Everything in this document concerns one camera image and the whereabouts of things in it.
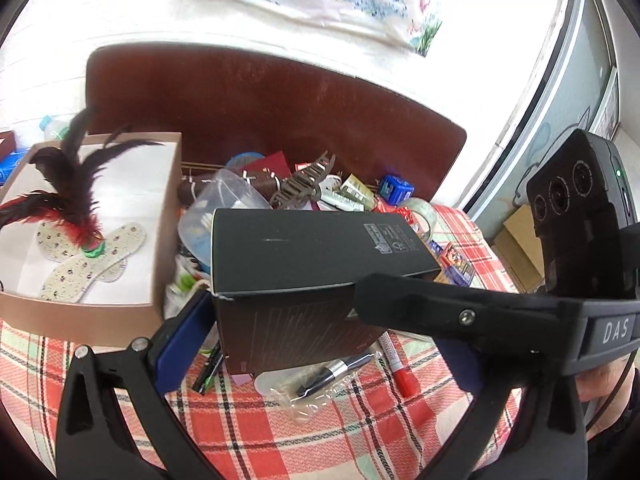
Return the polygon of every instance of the red checkered tablecloth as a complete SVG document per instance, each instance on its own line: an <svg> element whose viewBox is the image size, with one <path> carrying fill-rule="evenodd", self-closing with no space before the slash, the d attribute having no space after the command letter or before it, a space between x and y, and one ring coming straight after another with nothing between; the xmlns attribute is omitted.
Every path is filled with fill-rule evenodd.
<svg viewBox="0 0 640 480"><path fill-rule="evenodd" d="M500 261L462 212L438 206L434 240L455 243L471 260L473 286L516 292ZM384 359L363 368L350 386L303 426L252 383L224 375L202 397L191 391L198 356L178 392L167 395L181 423L218 470L231 479L413 480L465 412L470 396L456 386L431 341L391 332L422 393L403 399ZM58 407L75 343L20 332L0 320L0 399L37 456L54 471ZM161 465L129 396L120 406L142 455ZM483 460L498 453L517 412L514 392Z"/></svg>

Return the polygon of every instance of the screw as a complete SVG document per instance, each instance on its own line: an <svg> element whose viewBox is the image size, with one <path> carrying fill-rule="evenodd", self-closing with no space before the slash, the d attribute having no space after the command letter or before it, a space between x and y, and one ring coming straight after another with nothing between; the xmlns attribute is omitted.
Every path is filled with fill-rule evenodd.
<svg viewBox="0 0 640 480"><path fill-rule="evenodd" d="M471 326L476 320L476 313L470 308L463 310L460 312L460 316L458 317L460 321L460 325L462 326Z"/></svg>
<svg viewBox="0 0 640 480"><path fill-rule="evenodd" d="M78 359L82 359L83 357L86 357L88 353L89 353L88 347L85 346L85 345L80 345L78 348L76 348L76 351L74 352L74 355Z"/></svg>
<svg viewBox="0 0 640 480"><path fill-rule="evenodd" d="M142 352L149 346L149 339L146 337L137 337L131 343L134 352Z"/></svg>

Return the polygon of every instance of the wooden headboard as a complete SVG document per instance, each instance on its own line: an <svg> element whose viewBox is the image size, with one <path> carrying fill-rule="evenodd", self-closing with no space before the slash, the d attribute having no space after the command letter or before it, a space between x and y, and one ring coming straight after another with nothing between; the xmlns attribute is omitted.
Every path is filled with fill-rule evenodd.
<svg viewBox="0 0 640 480"><path fill-rule="evenodd" d="M100 48L86 71L89 133L124 124L182 132L182 160L225 164L284 150L290 164L335 153L336 169L372 184L400 174L430 200L465 131L375 84L282 57L185 43Z"/></svg>

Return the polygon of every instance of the green and black pen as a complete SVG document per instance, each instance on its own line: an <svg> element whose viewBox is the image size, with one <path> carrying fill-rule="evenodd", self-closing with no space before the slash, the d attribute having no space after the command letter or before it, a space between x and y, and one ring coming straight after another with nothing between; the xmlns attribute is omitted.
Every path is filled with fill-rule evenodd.
<svg viewBox="0 0 640 480"><path fill-rule="evenodd" d="M213 350L211 351L211 354L209 355L204 368L198 374L198 377L193 383L191 389L194 392L205 395L211 389L213 379L220 371L223 360L224 356L222 355L222 347L220 346L220 341L218 341L218 343L213 347Z"/></svg>

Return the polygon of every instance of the camera lens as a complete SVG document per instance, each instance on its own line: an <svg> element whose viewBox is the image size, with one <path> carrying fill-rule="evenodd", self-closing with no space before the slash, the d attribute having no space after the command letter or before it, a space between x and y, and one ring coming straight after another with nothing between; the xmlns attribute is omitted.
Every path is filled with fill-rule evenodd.
<svg viewBox="0 0 640 480"><path fill-rule="evenodd" d="M533 201L533 211L538 220L544 220L546 216L546 202L540 195Z"/></svg>
<svg viewBox="0 0 640 480"><path fill-rule="evenodd" d="M566 212L569 209L569 190L567 189L564 178L556 176L549 185L549 199L551 206L558 214Z"/></svg>
<svg viewBox="0 0 640 480"><path fill-rule="evenodd" d="M576 162L574 166L574 186L582 196L587 196L593 186L591 168L581 160Z"/></svg>

